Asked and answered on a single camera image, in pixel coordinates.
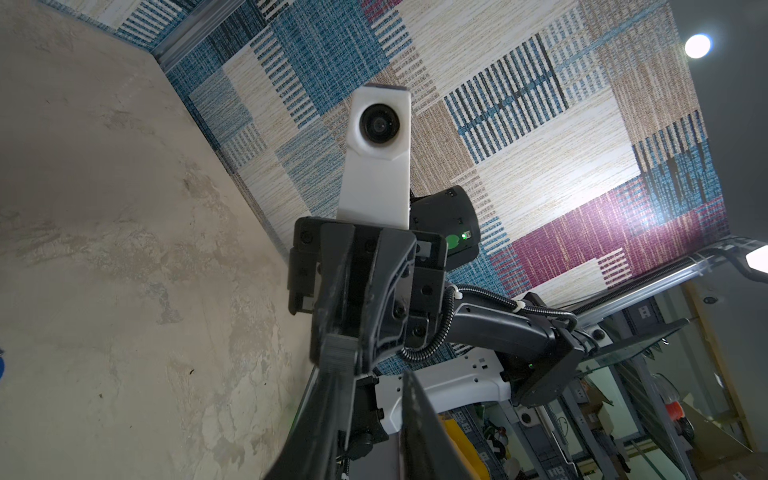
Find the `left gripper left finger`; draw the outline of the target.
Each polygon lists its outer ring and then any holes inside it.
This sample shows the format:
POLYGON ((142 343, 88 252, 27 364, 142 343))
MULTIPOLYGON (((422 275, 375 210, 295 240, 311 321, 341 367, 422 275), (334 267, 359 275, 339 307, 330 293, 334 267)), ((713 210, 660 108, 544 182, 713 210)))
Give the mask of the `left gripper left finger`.
POLYGON ((349 428, 354 375, 317 368, 311 388, 267 479, 335 479, 339 434, 349 428))

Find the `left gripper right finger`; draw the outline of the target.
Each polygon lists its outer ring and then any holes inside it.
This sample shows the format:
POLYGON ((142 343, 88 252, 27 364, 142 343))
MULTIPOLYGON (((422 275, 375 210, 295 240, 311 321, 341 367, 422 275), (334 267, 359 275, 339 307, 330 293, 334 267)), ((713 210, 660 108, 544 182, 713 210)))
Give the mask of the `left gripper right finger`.
POLYGON ((400 454, 405 479, 471 479, 414 372, 403 374, 400 454))

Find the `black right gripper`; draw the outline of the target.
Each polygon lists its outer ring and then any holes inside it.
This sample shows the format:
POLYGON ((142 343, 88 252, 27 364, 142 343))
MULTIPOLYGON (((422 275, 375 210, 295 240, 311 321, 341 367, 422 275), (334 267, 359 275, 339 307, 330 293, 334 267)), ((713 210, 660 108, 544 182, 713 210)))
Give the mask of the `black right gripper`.
POLYGON ((311 315, 311 360, 321 370, 369 372, 434 338, 446 271, 437 233, 302 217, 289 255, 289 310, 311 315))

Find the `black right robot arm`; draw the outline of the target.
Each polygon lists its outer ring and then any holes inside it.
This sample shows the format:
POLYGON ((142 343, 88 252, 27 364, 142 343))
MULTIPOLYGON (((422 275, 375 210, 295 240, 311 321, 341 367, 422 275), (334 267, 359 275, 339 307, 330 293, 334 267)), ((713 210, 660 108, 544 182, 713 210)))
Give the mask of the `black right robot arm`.
POLYGON ((449 343, 489 351, 500 395, 537 407, 555 400, 593 348, 575 314, 537 295, 513 300, 453 284, 447 273, 479 253, 479 222, 460 186, 414 197, 410 226, 384 228, 320 217, 295 224, 289 310, 312 317, 310 358, 339 377, 321 400, 338 407, 333 452, 357 459, 399 431, 401 387, 375 380, 390 357, 420 363, 449 343))

